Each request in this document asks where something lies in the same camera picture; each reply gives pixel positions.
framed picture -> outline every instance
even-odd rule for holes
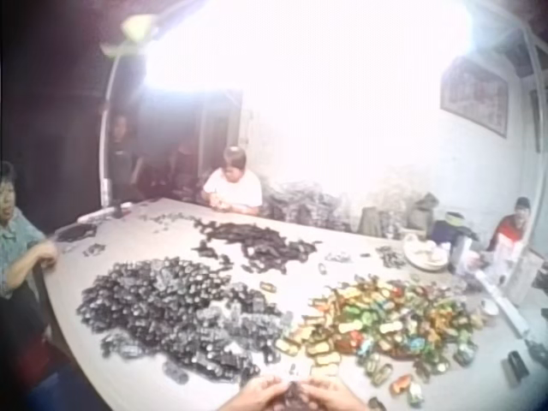
[[[479,64],[461,57],[442,78],[441,108],[506,138],[508,83]]]
[[[531,106],[533,107],[533,124],[534,124],[534,148],[537,152],[540,152],[540,114],[539,114],[539,94],[536,90],[530,92]]]

person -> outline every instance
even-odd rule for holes
[[[27,279],[36,265],[51,266],[57,248],[15,206],[15,172],[2,162],[0,175],[0,344],[15,373],[29,384],[44,371],[47,324]]]
[[[194,150],[190,142],[184,139],[170,155],[170,187],[175,199],[194,200],[196,180]]]
[[[143,158],[136,155],[135,146],[134,139],[129,136],[128,118],[115,116],[110,144],[110,178],[113,197],[120,202],[143,200],[137,189]]]
[[[216,211],[256,216],[263,204],[259,178],[246,168],[246,152],[232,146],[224,151],[224,167],[213,171],[202,198]]]
[[[495,251],[498,235],[508,237],[512,242],[518,242],[523,238],[527,228],[527,221],[531,212],[531,203],[527,197],[520,197],[515,203],[514,214],[504,217],[495,229],[487,251]]]
[[[291,411],[279,401],[288,387],[279,377],[256,377],[218,411]],[[300,381],[299,389],[311,410],[367,411],[366,404],[338,378],[310,377]]]

hand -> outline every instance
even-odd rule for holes
[[[209,194],[209,205],[213,210],[216,210],[221,204],[221,198],[218,194],[211,193]]]
[[[59,255],[57,247],[51,241],[42,241],[33,247],[33,251],[36,253],[38,259],[45,259],[55,263]]]
[[[367,406],[338,378],[310,377],[301,383],[302,392],[327,411],[367,411]]]
[[[257,377],[218,411],[263,411],[273,398],[282,395],[287,389],[288,385],[279,377]]]

white shirt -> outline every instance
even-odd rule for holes
[[[223,170],[217,169],[210,175],[204,186],[208,194],[215,193],[221,200],[234,206],[259,207],[263,204],[263,191],[260,180],[250,170],[246,170],[238,182],[229,182]]]

pile of colorful objects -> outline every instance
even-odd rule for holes
[[[293,356],[305,349],[315,364],[312,375],[337,375],[341,354],[356,355],[375,386],[384,384],[393,372],[390,363],[381,365],[382,354],[413,360],[425,383],[431,375],[450,369],[449,346],[456,347],[453,359],[469,366],[477,350],[474,328],[481,328],[484,321],[470,314],[449,288],[384,282],[377,277],[356,276],[354,284],[332,289],[309,305],[317,314],[303,316],[303,324],[280,338],[277,348]],[[400,377],[390,388],[395,395],[407,392],[413,406],[423,401],[420,385],[411,375]]]

